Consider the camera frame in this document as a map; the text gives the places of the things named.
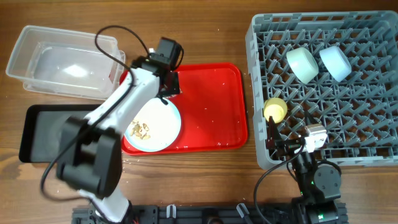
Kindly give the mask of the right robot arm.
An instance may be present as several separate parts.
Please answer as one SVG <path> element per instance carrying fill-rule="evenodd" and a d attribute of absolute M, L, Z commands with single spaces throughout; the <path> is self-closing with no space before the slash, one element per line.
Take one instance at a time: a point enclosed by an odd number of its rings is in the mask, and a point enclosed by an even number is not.
<path fill-rule="evenodd" d="M 295 139 L 282 139 L 272 116 L 269 117 L 266 147 L 287 160 L 288 169 L 300 190 L 291 201 L 291 216 L 296 223 L 333 223 L 339 219 L 335 200 L 341 197 L 341 169 L 330 161 L 317 161 L 313 154 L 324 146 L 327 130 L 305 112 L 305 134 Z"/>

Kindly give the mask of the light blue bowl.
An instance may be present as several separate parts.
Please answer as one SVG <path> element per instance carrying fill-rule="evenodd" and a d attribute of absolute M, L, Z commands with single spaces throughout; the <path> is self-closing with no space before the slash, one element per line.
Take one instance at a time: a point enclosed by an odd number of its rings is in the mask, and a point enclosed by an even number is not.
<path fill-rule="evenodd" d="M 320 58 L 328 70 L 328 73 L 337 82 L 341 82 L 352 72 L 348 58 L 337 46 L 321 50 Z"/>

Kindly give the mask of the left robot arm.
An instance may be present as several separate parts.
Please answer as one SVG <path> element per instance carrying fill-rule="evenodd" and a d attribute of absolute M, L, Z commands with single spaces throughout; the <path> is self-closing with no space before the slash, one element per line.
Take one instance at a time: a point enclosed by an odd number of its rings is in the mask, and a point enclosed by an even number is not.
<path fill-rule="evenodd" d="M 87 199 L 107 223 L 133 223 L 131 202 L 118 187 L 123 171 L 121 140 L 131 121 L 150 100 L 168 105 L 180 93 L 176 69 L 184 51 L 161 38 L 155 52 L 136 58 L 127 67 L 119 88 L 84 118 L 70 117 L 61 133 L 60 151 L 50 163 L 56 176 Z"/>

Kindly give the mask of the yellow plastic cup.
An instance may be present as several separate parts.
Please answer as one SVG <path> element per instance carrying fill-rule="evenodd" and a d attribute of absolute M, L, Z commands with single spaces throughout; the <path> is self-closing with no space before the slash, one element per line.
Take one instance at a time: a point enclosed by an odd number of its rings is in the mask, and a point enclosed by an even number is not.
<path fill-rule="evenodd" d="M 269 98 L 264 102 L 263 115 L 266 121 L 270 118 L 273 119 L 275 123 L 280 123 L 284 120 L 287 114 L 287 103 L 280 98 Z"/>

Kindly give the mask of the green bowl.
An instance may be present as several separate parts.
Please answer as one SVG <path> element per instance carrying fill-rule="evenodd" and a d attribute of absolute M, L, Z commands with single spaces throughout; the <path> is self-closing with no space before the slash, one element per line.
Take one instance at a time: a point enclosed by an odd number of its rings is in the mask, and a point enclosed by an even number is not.
<path fill-rule="evenodd" d="M 315 58 L 304 47 L 287 52 L 286 59 L 294 75 L 304 84 L 308 84 L 319 73 Z"/>

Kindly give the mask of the light blue plate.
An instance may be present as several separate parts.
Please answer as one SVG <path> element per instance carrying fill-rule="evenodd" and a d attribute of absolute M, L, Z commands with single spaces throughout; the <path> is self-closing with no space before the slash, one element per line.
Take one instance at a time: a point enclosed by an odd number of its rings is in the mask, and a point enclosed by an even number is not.
<path fill-rule="evenodd" d="M 168 99 L 151 99 L 133 120 L 146 123 L 150 129 L 151 138 L 147 140 L 138 140 L 130 136 L 131 124 L 124 133 L 126 147 L 140 152 L 159 152 L 169 147 L 177 139 L 182 126 L 177 107 Z"/>

